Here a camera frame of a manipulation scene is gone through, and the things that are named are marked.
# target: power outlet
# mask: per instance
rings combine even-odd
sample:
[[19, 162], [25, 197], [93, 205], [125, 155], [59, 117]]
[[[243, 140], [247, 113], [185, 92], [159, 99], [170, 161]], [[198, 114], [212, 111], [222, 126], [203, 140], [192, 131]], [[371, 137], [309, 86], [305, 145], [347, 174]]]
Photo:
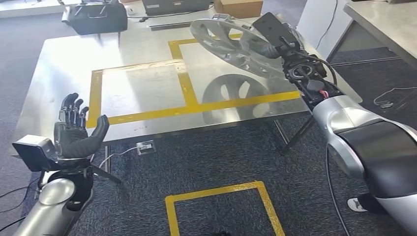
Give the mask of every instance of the power outlet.
[[155, 144], [153, 143], [153, 140], [137, 143], [136, 147], [137, 147], [139, 156], [156, 152]]

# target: shoe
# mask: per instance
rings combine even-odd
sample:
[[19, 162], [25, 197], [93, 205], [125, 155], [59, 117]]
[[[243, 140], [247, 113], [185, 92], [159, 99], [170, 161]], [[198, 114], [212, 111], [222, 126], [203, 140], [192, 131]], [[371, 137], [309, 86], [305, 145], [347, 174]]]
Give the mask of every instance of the shoe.
[[363, 207], [360, 205], [357, 198], [351, 198], [348, 200], [348, 206], [351, 210], [356, 212], [365, 212], [368, 210], [363, 209]]

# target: yellow tape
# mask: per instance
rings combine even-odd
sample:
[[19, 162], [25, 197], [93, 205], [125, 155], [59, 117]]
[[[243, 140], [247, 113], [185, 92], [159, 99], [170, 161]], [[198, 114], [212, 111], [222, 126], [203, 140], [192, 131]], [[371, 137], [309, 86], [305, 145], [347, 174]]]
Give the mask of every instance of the yellow tape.
[[282, 92], [282, 93], [277, 93], [277, 94], [269, 94], [269, 95], [250, 97], [250, 98], [196, 104], [195, 106], [169, 108], [169, 109], [158, 110], [158, 111], [142, 112], [142, 113], [136, 113], [136, 114], [130, 114], [130, 115], [109, 117], [109, 123], [110, 124], [122, 124], [122, 123], [135, 122], [135, 121], [141, 121], [141, 120], [147, 120], [147, 119], [173, 117], [173, 116], [186, 115], [186, 114], [192, 114], [192, 113], [198, 113], [198, 112], [209, 112], [213, 110], [220, 110], [220, 109], [226, 109], [226, 108], [231, 108], [231, 107], [249, 106], [249, 105], [269, 103], [269, 102], [279, 102], [279, 101], [286, 101], [286, 100], [292, 100], [292, 99], [298, 99], [298, 98], [299, 98], [298, 91]]
[[191, 200], [195, 198], [208, 197], [208, 196], [224, 194], [224, 193], [237, 192], [237, 191], [248, 190], [248, 189], [254, 189], [254, 188], [258, 189], [258, 192], [261, 196], [262, 202], [265, 206], [269, 220], [272, 224], [272, 227], [275, 231], [276, 236], [285, 236], [284, 231], [282, 230], [281, 223], [278, 220], [278, 217], [275, 213], [275, 209], [273, 208], [268, 192], [262, 181], [254, 181], [254, 182], [236, 184], [236, 185], [225, 186], [225, 187], [220, 187], [220, 188], [207, 189], [207, 190], [202, 190], [202, 191], [197, 191], [197, 192], [190, 192], [190, 193], [167, 196], [165, 198], [165, 205], [167, 208], [168, 224], [170, 227], [171, 236], [179, 236], [178, 220], [177, 220], [177, 214], [175, 212], [175, 205], [174, 205], [175, 202]]
[[177, 73], [186, 106], [195, 108], [195, 106], [198, 106], [198, 102], [188, 73], [179, 71]]
[[177, 214], [175, 213], [175, 205], [173, 196], [165, 198], [165, 205], [167, 208], [168, 224], [170, 227], [171, 236], [179, 236]]
[[275, 209], [273, 208], [271, 199], [269, 198], [269, 195], [268, 195], [267, 189], [265, 188], [264, 183], [259, 181], [257, 182], [257, 185], [258, 185], [259, 195], [261, 195], [262, 202], [264, 203], [265, 210], [267, 210], [267, 214], [272, 224], [272, 227], [275, 231], [275, 234], [277, 236], [284, 236], [285, 233], [282, 230], [282, 226], [278, 220], [278, 216], [276, 216]]
[[103, 71], [93, 71], [91, 74], [90, 103], [86, 127], [96, 127], [97, 118], [101, 115], [101, 86]]
[[172, 198], [174, 202], [185, 201], [185, 200], [208, 197], [208, 196], [213, 196], [213, 195], [218, 195], [218, 194], [223, 194], [223, 193], [232, 193], [232, 192], [252, 189], [256, 187], [257, 187], [257, 182], [249, 182], [249, 183], [231, 185], [231, 186], [226, 186], [226, 187], [221, 187], [221, 188], [212, 188], [212, 189], [206, 189], [206, 190], [197, 191], [197, 192], [173, 195]]
[[[229, 35], [231, 39], [240, 38], [241, 34]], [[147, 68], [155, 68], [160, 66], [175, 66], [181, 86], [181, 91], [185, 100], [185, 107], [169, 108], [158, 111], [142, 112], [137, 114], [122, 115], [116, 117], [109, 117], [110, 124], [122, 124], [134, 121], [141, 121], [155, 118], [165, 118], [178, 115], [185, 115], [198, 112], [208, 112], [213, 110], [220, 110], [232, 107], [249, 106], [260, 103], [279, 102], [299, 98], [298, 91], [282, 92], [276, 94], [269, 94], [263, 96], [256, 96], [243, 99], [227, 100], [212, 103], [199, 104], [190, 80], [190, 77], [185, 68], [182, 53], [179, 48], [181, 44], [197, 43], [196, 39], [184, 39], [177, 41], [170, 41], [169, 47], [172, 54], [172, 60], [157, 61], [150, 63], [143, 63], [138, 65], [127, 65], [115, 68], [109, 68], [104, 70], [93, 71], [91, 76], [91, 89], [90, 89], [90, 111], [89, 118], [87, 120], [87, 128], [94, 128], [96, 126], [97, 118], [101, 115], [101, 87], [103, 71], [106, 73], [112, 73], [113, 71], [119, 72], [123, 70], [141, 70]]]

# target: white cable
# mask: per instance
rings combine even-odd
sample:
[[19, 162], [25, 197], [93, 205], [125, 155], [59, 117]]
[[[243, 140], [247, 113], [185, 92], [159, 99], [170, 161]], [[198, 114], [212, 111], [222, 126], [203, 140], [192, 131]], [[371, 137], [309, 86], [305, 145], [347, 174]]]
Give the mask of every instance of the white cable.
[[407, 90], [407, 89], [417, 89], [417, 87], [409, 87], [409, 88], [393, 88], [393, 89], [391, 89], [391, 90], [389, 90], [389, 91], [386, 91], [386, 92], [384, 92], [383, 94], [381, 94], [381, 95], [379, 95], [378, 97], [376, 97], [375, 99], [374, 99], [374, 104], [375, 105], [377, 105], [377, 106], [379, 106], [378, 104], [377, 104], [377, 100], [378, 100], [378, 98], [380, 98], [380, 97], [382, 97], [382, 96], [384, 96], [384, 95], [386, 95], [387, 93], [390, 93], [390, 92], [392, 92], [392, 91], [394, 91], [394, 90]]
[[109, 160], [113, 155], [118, 155], [118, 156], [120, 156], [120, 155], [123, 155], [123, 154], [125, 154], [125, 153], [127, 153], [128, 151], [132, 151], [132, 150], [135, 150], [135, 149], [137, 149], [137, 147], [132, 147], [131, 149], [128, 149], [128, 150], [126, 150], [126, 151], [124, 151], [124, 152], [122, 152], [122, 153], [113, 153], [113, 154], [111, 154], [110, 156], [108, 156], [106, 159], [104, 159], [104, 161], [102, 161], [101, 162], [101, 164], [98, 166], [99, 168], [101, 168], [103, 165], [104, 165], [104, 163], [107, 161], [107, 160]]
[[91, 156], [90, 163], [92, 163], [92, 161], [94, 160], [94, 156], [95, 156], [95, 153]]

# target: robot finger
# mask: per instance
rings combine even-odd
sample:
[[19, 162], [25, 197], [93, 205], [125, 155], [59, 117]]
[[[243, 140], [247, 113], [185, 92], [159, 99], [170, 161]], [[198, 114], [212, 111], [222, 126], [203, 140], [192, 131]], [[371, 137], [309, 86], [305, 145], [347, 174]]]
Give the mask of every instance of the robot finger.
[[107, 130], [109, 130], [110, 124], [109, 119], [106, 115], [102, 115], [97, 119], [97, 126], [91, 134], [91, 137], [98, 138], [99, 140], [103, 141], [104, 137], [107, 134]]
[[89, 111], [89, 107], [84, 107], [81, 111], [80, 111], [80, 115], [79, 115], [79, 124], [77, 124], [77, 126], [79, 127], [86, 127], [86, 116], [87, 116], [87, 112]]
[[72, 109], [72, 113], [71, 113], [71, 122], [76, 125], [76, 126], [80, 126], [80, 106], [83, 103], [82, 99], [78, 99], [75, 104], [74, 107]]
[[72, 107], [74, 106], [74, 102], [77, 97], [77, 93], [72, 93], [64, 98], [61, 104], [60, 121], [65, 122], [68, 125], [71, 124]]

